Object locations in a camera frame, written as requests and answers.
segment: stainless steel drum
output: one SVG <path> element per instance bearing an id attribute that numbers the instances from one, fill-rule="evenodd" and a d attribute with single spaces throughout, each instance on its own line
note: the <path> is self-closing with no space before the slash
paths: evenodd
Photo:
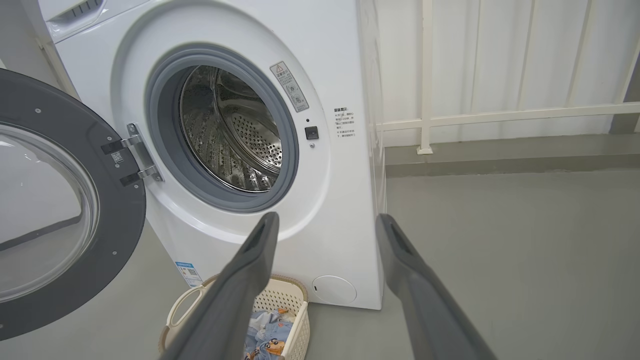
<path id="1" fill-rule="evenodd" d="M 180 126 L 191 152 L 223 184 L 266 192 L 282 164 L 276 124 L 260 97 L 216 67 L 193 70 L 180 95 Z"/>

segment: washing machine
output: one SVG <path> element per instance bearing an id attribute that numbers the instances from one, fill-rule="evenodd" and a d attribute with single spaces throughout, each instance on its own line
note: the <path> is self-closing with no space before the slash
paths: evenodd
<path id="1" fill-rule="evenodd" d="M 98 294 L 145 218 L 196 286 L 276 211 L 274 274 L 312 302 L 380 309 L 374 1 L 40 9 L 80 101 L 0 72 L 0 339 Z"/>

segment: wall baseboard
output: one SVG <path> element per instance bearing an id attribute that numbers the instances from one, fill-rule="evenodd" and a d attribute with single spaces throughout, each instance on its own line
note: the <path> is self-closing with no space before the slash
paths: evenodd
<path id="1" fill-rule="evenodd" d="M 640 134 L 577 135 L 385 149 L 388 177 L 640 169 Z"/>

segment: clothes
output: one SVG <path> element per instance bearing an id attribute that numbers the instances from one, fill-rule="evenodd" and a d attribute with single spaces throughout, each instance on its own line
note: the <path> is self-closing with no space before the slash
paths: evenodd
<path id="1" fill-rule="evenodd" d="M 295 318 L 284 309 L 253 313 L 244 340 L 244 360 L 277 360 Z"/>

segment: washing machine door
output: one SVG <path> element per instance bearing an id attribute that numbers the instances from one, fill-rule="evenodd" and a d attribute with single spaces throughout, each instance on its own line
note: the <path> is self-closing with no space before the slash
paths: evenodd
<path id="1" fill-rule="evenodd" d="M 0 69 L 0 340 L 71 313 L 129 260 L 145 187 L 120 140 L 71 96 Z"/>

